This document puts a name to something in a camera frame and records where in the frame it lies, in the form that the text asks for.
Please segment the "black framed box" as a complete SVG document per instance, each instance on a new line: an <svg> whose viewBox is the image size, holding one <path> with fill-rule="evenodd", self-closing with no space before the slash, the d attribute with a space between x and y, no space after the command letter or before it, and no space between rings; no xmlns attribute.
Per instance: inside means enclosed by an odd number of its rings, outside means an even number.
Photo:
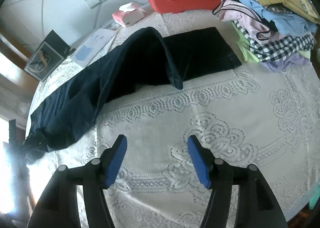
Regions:
<svg viewBox="0 0 320 228"><path fill-rule="evenodd" d="M53 30L44 38L28 60L24 70L43 82L69 56L71 47Z"/></svg>

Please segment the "white blue paper booklet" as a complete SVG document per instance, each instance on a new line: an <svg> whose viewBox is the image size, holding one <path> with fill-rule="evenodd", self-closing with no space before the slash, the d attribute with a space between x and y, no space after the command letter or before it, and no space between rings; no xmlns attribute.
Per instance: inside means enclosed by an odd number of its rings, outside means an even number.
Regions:
<svg viewBox="0 0 320 228"><path fill-rule="evenodd" d="M100 50L116 36L115 30L100 28L90 35L71 56L71 60L85 68Z"/></svg>

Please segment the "light blue garment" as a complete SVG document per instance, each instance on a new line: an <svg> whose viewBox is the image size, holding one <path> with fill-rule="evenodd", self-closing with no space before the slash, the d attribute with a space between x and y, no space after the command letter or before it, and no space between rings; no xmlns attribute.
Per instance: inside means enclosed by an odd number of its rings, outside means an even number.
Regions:
<svg viewBox="0 0 320 228"><path fill-rule="evenodd" d="M308 32L315 34L317 25L297 14L274 13L267 11L255 0L239 0L254 10L261 18L273 22L278 32L283 35L303 36Z"/></svg>

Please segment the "dark navy trousers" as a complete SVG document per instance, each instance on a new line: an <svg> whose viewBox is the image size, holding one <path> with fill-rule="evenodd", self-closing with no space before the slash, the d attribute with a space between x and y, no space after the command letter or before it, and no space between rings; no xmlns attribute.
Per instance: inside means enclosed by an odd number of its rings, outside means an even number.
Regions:
<svg viewBox="0 0 320 228"><path fill-rule="evenodd" d="M163 37L152 27L136 31L121 45L52 92L31 115L23 149L65 149L95 123L104 104L132 94L138 86L172 85L241 65L214 27Z"/></svg>

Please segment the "pink garment black trim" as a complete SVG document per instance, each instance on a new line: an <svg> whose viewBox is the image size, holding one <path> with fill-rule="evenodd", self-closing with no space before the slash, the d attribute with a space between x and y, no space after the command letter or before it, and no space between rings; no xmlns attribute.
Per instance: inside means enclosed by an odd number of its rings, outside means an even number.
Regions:
<svg viewBox="0 0 320 228"><path fill-rule="evenodd" d="M284 36L271 29L254 10L235 0L221 0L212 14L221 21L238 22L247 30L249 37L260 44L276 41Z"/></svg>

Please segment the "light green garment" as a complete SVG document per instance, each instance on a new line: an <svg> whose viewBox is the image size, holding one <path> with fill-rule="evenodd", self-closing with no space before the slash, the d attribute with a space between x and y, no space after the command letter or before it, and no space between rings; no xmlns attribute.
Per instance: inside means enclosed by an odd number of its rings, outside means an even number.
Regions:
<svg viewBox="0 0 320 228"><path fill-rule="evenodd" d="M242 34L242 32L239 29L237 29L234 23L232 23L232 26L239 36L239 40L236 42L236 44L238 45L240 51L242 52L242 56L245 62L259 63L259 59L254 54L252 54L251 51L249 50L249 42L246 40L245 36Z"/></svg>

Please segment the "pink tissue pack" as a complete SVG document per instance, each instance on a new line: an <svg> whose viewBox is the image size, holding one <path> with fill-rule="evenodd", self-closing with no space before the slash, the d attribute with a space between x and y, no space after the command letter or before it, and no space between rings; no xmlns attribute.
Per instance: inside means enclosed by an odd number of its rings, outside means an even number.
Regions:
<svg viewBox="0 0 320 228"><path fill-rule="evenodd" d="M134 2L124 4L112 14L112 17L116 23L123 28L128 28L138 21L144 19L145 10Z"/></svg>

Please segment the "lilac purple garment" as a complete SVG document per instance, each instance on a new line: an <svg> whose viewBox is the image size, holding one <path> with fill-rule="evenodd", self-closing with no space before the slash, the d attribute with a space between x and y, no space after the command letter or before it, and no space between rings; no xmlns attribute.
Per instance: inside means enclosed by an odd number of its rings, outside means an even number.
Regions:
<svg viewBox="0 0 320 228"><path fill-rule="evenodd" d="M299 51L292 53L288 58L279 61L263 62L262 65L272 72L286 71L291 65L309 66L311 64L311 52Z"/></svg>

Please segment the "black white checked garment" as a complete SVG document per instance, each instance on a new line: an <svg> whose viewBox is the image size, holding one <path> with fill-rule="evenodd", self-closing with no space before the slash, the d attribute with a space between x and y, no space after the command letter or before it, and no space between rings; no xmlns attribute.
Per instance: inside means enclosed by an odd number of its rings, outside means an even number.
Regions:
<svg viewBox="0 0 320 228"><path fill-rule="evenodd" d="M260 62L285 60L292 53L310 51L313 48L314 38L309 33L300 37L292 37L289 35L279 40L260 44L249 36L249 32L240 26L238 21L234 21L233 24L244 35L249 43L250 52L255 55Z"/></svg>

